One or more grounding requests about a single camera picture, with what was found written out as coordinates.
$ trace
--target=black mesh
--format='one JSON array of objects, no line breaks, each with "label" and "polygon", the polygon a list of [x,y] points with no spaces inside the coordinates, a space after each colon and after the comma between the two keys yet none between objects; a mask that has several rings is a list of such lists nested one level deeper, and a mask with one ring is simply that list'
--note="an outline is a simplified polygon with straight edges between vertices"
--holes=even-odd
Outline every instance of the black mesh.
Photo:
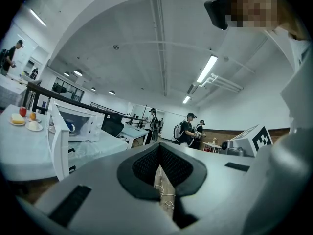
[{"label": "black mesh", "polygon": [[154,185],[157,168],[160,164],[158,147],[133,163],[134,175],[147,184]]},{"label": "black mesh", "polygon": [[162,152],[161,166],[172,186],[176,187],[190,176],[193,167],[188,161],[166,148],[160,146],[160,149]]}]

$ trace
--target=window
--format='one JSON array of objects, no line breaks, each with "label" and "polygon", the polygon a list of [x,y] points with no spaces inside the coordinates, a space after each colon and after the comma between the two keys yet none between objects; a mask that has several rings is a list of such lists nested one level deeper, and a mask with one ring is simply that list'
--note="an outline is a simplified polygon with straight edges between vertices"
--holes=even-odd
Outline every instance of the window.
[{"label": "window", "polygon": [[59,78],[55,79],[52,91],[77,102],[80,102],[84,94],[82,90],[70,85],[67,82],[64,82]]}]

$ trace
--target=railing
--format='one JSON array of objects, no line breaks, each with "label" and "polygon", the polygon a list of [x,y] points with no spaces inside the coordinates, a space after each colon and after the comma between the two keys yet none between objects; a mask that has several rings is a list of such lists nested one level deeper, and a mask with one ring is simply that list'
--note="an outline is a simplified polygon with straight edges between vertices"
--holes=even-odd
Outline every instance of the railing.
[{"label": "railing", "polygon": [[121,113],[121,112],[112,110],[112,109],[110,109],[110,108],[104,107],[104,106],[102,106],[102,105],[100,105],[100,104],[96,104],[96,103],[94,103],[94,102],[91,102],[91,103],[90,103],[90,106],[96,107],[96,108],[101,109],[101,110],[104,110],[104,111],[114,112],[114,113],[118,113],[118,114],[121,114],[121,115],[126,115],[125,113]]},{"label": "railing", "polygon": [[[67,97],[64,97],[62,95],[59,95],[59,94],[56,94],[52,91],[49,91],[39,85],[37,85],[36,83],[33,83],[33,82],[28,82],[27,84],[27,90],[26,90],[26,93],[25,93],[25,96],[24,96],[24,100],[23,100],[23,106],[26,107],[28,102],[29,102],[29,96],[31,95],[31,100],[33,100],[33,107],[32,107],[32,111],[33,112],[36,112],[37,110],[40,110],[40,113],[42,114],[45,114],[46,111],[48,110],[47,108],[44,108],[44,107],[40,107],[38,106],[38,99],[39,99],[39,96],[40,95],[44,95],[44,96],[47,96],[49,99],[50,98],[55,98],[57,100],[60,100],[62,102],[65,102],[65,103],[68,103],[68,104],[72,104],[72,105],[75,105],[75,106],[78,106],[78,107],[82,107],[84,109],[88,109],[88,110],[91,110],[91,111],[94,111],[94,112],[99,112],[99,113],[102,113],[104,114],[104,118],[107,118],[111,113],[113,112],[110,112],[110,111],[105,111],[105,110],[102,110],[102,109],[99,109],[99,108],[96,108],[96,107],[92,107],[92,106],[89,106],[87,104],[83,104],[81,102],[77,102],[77,101],[74,101],[72,99],[69,99]],[[122,117],[122,118],[127,118],[127,119],[130,119],[130,120],[138,120],[137,118],[134,118],[134,117],[129,117],[129,116],[126,116],[126,115],[121,115],[119,113],[119,115]]]}]

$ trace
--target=man wearing black cap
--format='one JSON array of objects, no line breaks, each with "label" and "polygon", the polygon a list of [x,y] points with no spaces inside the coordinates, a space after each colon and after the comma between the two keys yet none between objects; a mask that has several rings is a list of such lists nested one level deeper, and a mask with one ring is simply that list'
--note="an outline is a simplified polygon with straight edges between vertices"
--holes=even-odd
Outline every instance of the man wearing black cap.
[{"label": "man wearing black cap", "polygon": [[152,119],[157,117],[157,111],[155,110],[155,108],[152,108],[149,112],[151,112],[151,114],[148,117],[147,123],[145,125],[145,130],[148,131],[149,133],[148,133],[147,140],[146,140],[145,144],[150,144],[150,140],[152,137],[152,129],[151,129],[150,124],[151,124]]},{"label": "man wearing black cap", "polygon": [[193,114],[192,112],[188,113],[187,121],[184,121],[181,125],[181,137],[179,139],[181,146],[189,147],[193,142],[192,138],[199,137],[199,134],[195,134],[192,132],[191,122],[194,120],[194,118],[197,118],[195,114]]},{"label": "man wearing black cap", "polygon": [[1,74],[6,76],[8,71],[9,71],[9,68],[10,66],[12,68],[15,68],[15,63],[12,61],[13,59],[13,56],[14,56],[14,52],[16,49],[19,49],[23,47],[23,41],[22,40],[19,40],[15,46],[13,46],[12,48],[9,49],[9,51],[5,54],[4,56],[4,63],[3,63],[3,66],[2,66],[2,69],[1,69]]},{"label": "man wearing black cap", "polygon": [[[196,131],[199,133],[203,132],[203,125],[205,125],[204,120],[200,120],[200,122],[196,126]],[[195,138],[192,148],[198,150],[200,146],[201,138]]]}]

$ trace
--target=round ceiling lamp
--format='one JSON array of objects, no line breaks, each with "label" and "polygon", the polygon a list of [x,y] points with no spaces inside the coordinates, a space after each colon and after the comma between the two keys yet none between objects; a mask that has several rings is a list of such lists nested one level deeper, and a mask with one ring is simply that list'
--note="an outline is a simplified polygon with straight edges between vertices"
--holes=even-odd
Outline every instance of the round ceiling lamp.
[{"label": "round ceiling lamp", "polygon": [[77,75],[79,75],[79,76],[82,76],[82,75],[83,75],[83,72],[82,72],[81,69],[77,69],[77,70],[75,70],[74,72],[75,72],[75,74],[77,74]]}]

